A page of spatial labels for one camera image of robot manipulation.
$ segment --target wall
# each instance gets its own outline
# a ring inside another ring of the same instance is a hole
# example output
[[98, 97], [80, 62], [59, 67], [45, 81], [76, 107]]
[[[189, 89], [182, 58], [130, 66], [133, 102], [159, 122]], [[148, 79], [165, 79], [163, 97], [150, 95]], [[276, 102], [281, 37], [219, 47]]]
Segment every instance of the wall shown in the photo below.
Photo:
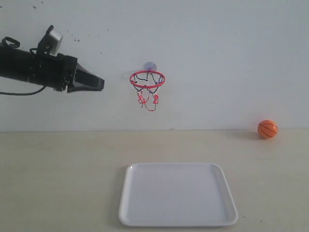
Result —
[[[106, 81], [100, 93], [0, 96], [0, 131], [244, 129], [271, 118], [309, 126], [307, 0], [0, 0], [0, 36], [36, 47], [49, 25], [60, 52]], [[155, 113], [129, 73], [167, 77]], [[0, 78], [0, 91], [39, 87]]]

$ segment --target mini basketball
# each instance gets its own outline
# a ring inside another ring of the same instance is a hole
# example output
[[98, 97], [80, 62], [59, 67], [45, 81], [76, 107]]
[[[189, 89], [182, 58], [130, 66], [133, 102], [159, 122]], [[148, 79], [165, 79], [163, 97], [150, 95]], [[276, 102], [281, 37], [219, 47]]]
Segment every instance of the mini basketball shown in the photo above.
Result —
[[264, 120], [259, 123], [257, 131], [263, 138], [269, 139], [276, 136], [278, 133], [278, 126], [274, 121]]

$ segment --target hoop net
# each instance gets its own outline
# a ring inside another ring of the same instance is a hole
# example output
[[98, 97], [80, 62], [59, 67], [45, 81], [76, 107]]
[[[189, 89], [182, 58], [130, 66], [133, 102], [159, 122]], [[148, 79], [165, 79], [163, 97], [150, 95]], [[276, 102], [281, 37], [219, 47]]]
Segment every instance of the hoop net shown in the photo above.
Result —
[[165, 76], [156, 71], [139, 71], [130, 76], [130, 83], [137, 91], [138, 102], [148, 111], [155, 111], [159, 103], [158, 90], [165, 83]]

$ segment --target table surface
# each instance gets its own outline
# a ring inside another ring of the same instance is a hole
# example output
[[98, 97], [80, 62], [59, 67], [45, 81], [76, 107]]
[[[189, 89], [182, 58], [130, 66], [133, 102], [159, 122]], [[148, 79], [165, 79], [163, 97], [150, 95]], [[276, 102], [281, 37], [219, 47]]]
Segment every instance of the table surface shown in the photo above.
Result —
[[126, 167], [212, 162], [226, 175], [239, 220], [229, 232], [309, 231], [309, 130], [0, 134], [0, 231], [199, 231], [128, 228], [118, 220]]

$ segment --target plastic tray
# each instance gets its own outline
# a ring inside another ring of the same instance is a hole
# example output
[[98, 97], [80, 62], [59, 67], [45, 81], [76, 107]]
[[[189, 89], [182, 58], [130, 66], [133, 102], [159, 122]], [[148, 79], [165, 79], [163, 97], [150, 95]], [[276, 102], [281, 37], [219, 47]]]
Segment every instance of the plastic tray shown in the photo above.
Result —
[[222, 169], [211, 163], [136, 163], [128, 167], [119, 208], [127, 226], [235, 224], [238, 213]]

